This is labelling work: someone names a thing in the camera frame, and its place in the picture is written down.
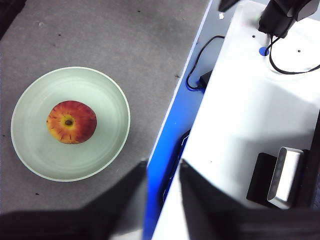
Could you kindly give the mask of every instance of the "gray carpet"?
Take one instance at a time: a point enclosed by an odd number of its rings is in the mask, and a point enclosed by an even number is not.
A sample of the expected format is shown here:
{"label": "gray carpet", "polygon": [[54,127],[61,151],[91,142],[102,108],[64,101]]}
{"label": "gray carpet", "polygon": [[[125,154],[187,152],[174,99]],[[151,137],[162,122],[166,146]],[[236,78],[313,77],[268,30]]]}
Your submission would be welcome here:
{"label": "gray carpet", "polygon": [[[76,209],[148,158],[209,0],[28,0],[0,42],[1,213]],[[43,179],[18,159],[10,121],[20,95],[41,75],[85,66],[113,78],[131,110],[116,160],[78,182]]]}

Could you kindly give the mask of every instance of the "red apple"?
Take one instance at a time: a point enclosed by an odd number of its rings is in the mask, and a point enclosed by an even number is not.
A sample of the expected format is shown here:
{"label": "red apple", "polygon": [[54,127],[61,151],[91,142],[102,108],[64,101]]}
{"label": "red apple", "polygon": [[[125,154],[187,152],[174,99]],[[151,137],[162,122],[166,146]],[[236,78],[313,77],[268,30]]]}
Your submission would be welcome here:
{"label": "red apple", "polygon": [[95,132],[95,112],[79,101],[63,101],[51,110],[46,119],[51,135],[64,144],[80,144]]}

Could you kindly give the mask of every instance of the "white plate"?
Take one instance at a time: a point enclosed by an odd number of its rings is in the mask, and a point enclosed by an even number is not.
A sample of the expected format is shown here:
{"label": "white plate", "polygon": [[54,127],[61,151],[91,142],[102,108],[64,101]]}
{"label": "white plate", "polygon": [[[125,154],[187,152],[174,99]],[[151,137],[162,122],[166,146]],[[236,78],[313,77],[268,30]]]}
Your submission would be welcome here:
{"label": "white plate", "polygon": [[[96,114],[92,137],[80,144],[64,144],[48,132],[52,108],[74,100]],[[23,164],[53,181],[82,180],[106,168],[123,148],[130,128],[130,110],[120,87],[107,75],[87,67],[51,71],[31,84],[13,111],[11,138]]]}

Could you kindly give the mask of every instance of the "silver device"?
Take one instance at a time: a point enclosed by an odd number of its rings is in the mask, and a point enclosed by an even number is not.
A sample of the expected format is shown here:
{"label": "silver device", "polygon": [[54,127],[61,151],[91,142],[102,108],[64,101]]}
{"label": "silver device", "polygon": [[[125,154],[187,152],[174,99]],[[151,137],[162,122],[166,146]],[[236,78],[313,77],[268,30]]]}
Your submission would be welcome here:
{"label": "silver device", "polygon": [[267,200],[280,209],[289,209],[299,186],[304,152],[282,147],[276,160]]}

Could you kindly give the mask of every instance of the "black cable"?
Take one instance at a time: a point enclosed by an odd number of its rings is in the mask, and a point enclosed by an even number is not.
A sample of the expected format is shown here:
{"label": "black cable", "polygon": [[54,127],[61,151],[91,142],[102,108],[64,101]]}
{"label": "black cable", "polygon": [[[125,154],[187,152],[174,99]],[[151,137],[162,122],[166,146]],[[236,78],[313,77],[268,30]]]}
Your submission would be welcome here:
{"label": "black cable", "polygon": [[264,51],[264,55],[265,55],[265,56],[268,55],[268,50],[272,47],[272,45],[275,44],[280,38],[282,38],[282,37],[286,34],[286,32],[289,30],[289,28],[290,28],[290,26],[291,26],[291,24],[292,24],[293,21],[294,21],[294,18],[292,17],[291,20],[290,20],[290,22],[289,22],[289,24],[288,24],[288,26],[286,26],[286,28],[285,28],[284,31],[278,36],[278,38],[277,38],[274,42],[271,41],[270,45],[269,45],[269,46],[265,49],[265,51]]}
{"label": "black cable", "polygon": [[[271,45],[274,44],[275,42],[273,41],[273,36],[270,35],[270,38],[271,38]],[[305,73],[309,73],[309,72],[312,72],[314,70],[317,70],[317,69],[320,69],[320,64],[308,71],[285,71],[285,70],[282,70],[280,68],[278,68],[276,66],[276,64],[274,63],[273,59],[272,59],[272,56],[271,56],[271,51],[272,51],[272,46],[270,47],[270,54],[269,54],[269,61],[272,65],[272,67],[279,73],[281,74],[286,74],[286,75],[295,75],[295,74],[305,74]]]}
{"label": "black cable", "polygon": [[194,64],[192,70],[190,71],[189,75],[186,77],[186,80],[185,80],[186,85],[188,86],[189,89],[191,89],[191,90],[198,90],[198,89],[204,88],[204,87],[201,86],[201,85],[191,86],[191,85],[189,84],[189,78],[190,78],[191,74],[194,72],[194,70],[195,70],[195,68],[196,68],[196,66],[197,66],[197,64],[198,64],[199,58],[200,58],[200,56],[201,56],[201,53],[204,51],[204,49],[206,48],[206,46],[208,46],[208,44],[209,44],[213,39],[216,39],[216,38],[224,39],[225,37],[224,37],[224,36],[221,36],[221,35],[216,35],[216,36],[212,37],[209,41],[207,41],[206,44],[203,46],[203,48],[202,48],[201,51],[199,52],[198,56],[196,57],[195,64]]}
{"label": "black cable", "polygon": [[278,67],[276,66],[276,64],[274,63],[274,61],[273,61],[273,59],[272,59],[272,56],[271,56],[272,46],[273,46],[273,44],[275,44],[275,42],[277,42],[280,38],[282,38],[282,37],[286,34],[286,32],[289,30],[289,28],[290,28],[292,22],[294,21],[294,19],[295,19],[295,18],[292,17],[292,19],[291,19],[291,21],[289,22],[288,26],[285,28],[285,30],[283,31],[283,33],[277,37],[277,39],[276,39],[275,41],[273,41],[273,37],[274,37],[274,36],[270,34],[270,45],[269,45],[269,46],[265,49],[265,51],[264,51],[264,55],[267,56],[267,54],[268,54],[268,49],[270,49],[269,61],[270,61],[271,66],[272,66],[277,72],[279,72],[279,73],[281,73],[281,74],[286,74],[286,75],[305,74],[305,73],[309,73],[309,72],[312,72],[312,71],[314,71],[314,70],[320,69],[320,64],[319,64],[318,66],[316,66],[316,67],[314,67],[314,68],[312,68],[312,69],[310,69],[310,70],[308,70],[308,71],[285,71],[285,70],[282,70],[282,69],[278,68]]}

